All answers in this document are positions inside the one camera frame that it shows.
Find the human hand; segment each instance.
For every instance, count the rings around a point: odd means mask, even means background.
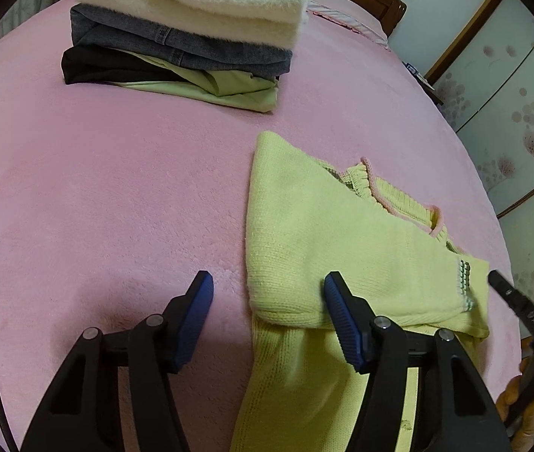
[[[529,345],[532,339],[523,343]],[[523,373],[528,365],[529,357],[520,363],[520,372]],[[509,414],[510,406],[513,405],[520,395],[520,380],[522,376],[514,377],[497,399],[496,407],[501,420],[505,421]],[[522,426],[514,435],[511,441],[511,448],[514,452],[528,452],[534,445],[534,401],[531,402],[524,411]]]

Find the bed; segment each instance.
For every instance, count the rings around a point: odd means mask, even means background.
[[[352,1],[387,35],[405,8]],[[309,15],[277,109],[258,114],[65,86],[73,3],[0,41],[0,389],[18,442],[82,330],[130,328],[206,269],[215,301],[193,362],[171,383],[191,450],[228,449],[253,362],[244,226],[260,131],[338,169],[369,158],[377,175],[439,206],[464,250],[511,277],[474,165],[385,46]],[[495,294],[489,325],[481,371],[497,397],[517,373],[520,345],[517,320]],[[131,438],[125,420],[129,446]]]

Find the yellow knit sweater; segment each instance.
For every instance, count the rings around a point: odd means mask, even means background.
[[[437,209],[376,179],[367,162],[338,174],[260,134],[246,220],[254,366],[231,452],[346,448],[367,377],[344,361],[332,330],[322,299],[330,271],[376,314],[422,333],[452,329],[472,351],[488,335],[488,264],[458,251]],[[472,267],[465,288],[460,260]],[[410,370],[398,451],[409,448],[416,390]]]

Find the folded clothes stack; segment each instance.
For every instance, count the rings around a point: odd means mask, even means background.
[[[66,84],[106,82],[267,112],[309,0],[78,0]]]

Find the gray denim jeans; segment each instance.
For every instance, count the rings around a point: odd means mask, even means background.
[[[273,79],[290,71],[292,51],[190,34],[80,3],[70,9],[72,44],[112,47],[194,70],[241,70]]]

